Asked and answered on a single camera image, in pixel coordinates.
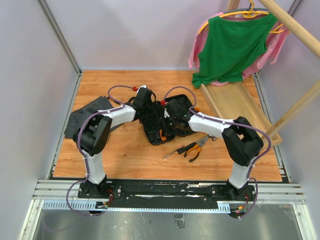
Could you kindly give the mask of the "orange-handled screwdriver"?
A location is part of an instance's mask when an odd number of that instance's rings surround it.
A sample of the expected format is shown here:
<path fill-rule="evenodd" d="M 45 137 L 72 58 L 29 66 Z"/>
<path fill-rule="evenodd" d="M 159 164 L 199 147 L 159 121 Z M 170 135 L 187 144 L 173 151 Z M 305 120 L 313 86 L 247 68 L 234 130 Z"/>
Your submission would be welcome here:
<path fill-rule="evenodd" d="M 159 130 L 159 134 L 160 134 L 160 139 L 162 142 L 166 141 L 167 140 L 167 136 L 166 136 L 166 133 L 163 132 L 162 129 Z"/>

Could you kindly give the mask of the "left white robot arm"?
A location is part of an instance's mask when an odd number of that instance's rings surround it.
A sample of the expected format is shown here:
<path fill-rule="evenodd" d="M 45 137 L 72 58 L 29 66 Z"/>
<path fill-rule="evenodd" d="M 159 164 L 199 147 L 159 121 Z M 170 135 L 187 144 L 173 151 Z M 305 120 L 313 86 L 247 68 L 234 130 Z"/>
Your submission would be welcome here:
<path fill-rule="evenodd" d="M 103 169 L 102 151 L 107 144 L 111 128 L 135 121 L 143 108 L 151 106 L 152 99 L 156 98 L 155 93 L 146 85 L 138 88 L 127 85 L 122 87 L 136 92 L 132 103 L 119 100 L 118 107 L 94 110 L 73 135 L 85 164 L 86 174 L 83 182 L 96 198 L 101 198 L 107 193 L 107 175 Z"/>

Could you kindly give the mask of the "black plastic tool case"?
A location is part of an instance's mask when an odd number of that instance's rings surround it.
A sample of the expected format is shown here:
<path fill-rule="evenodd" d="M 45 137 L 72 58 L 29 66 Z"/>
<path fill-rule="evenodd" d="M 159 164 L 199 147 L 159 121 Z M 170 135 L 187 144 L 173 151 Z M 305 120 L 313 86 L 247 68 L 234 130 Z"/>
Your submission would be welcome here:
<path fill-rule="evenodd" d="M 187 126 L 187 118 L 191 116 L 191 101 L 185 94 L 174 95 L 165 99 L 169 103 L 169 111 L 173 115 L 165 115 L 161 102 L 153 101 L 143 108 L 137 118 L 143 126 L 148 142 L 157 146 L 174 140 L 176 136 L 187 137 L 195 132 Z"/>

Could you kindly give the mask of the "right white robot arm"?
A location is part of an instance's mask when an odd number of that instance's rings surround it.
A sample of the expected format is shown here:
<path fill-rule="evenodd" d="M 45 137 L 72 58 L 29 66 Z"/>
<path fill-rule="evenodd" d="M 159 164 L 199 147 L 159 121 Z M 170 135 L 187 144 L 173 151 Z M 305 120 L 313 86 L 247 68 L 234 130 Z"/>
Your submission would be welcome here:
<path fill-rule="evenodd" d="M 249 183 L 250 165 L 258 157 L 264 143 L 248 120 L 244 117 L 222 119 L 206 115 L 180 103 L 177 99 L 160 102 L 164 123 L 169 133 L 205 133 L 224 141 L 233 160 L 231 175 L 226 181 L 224 192 L 232 200 L 240 199 Z"/>

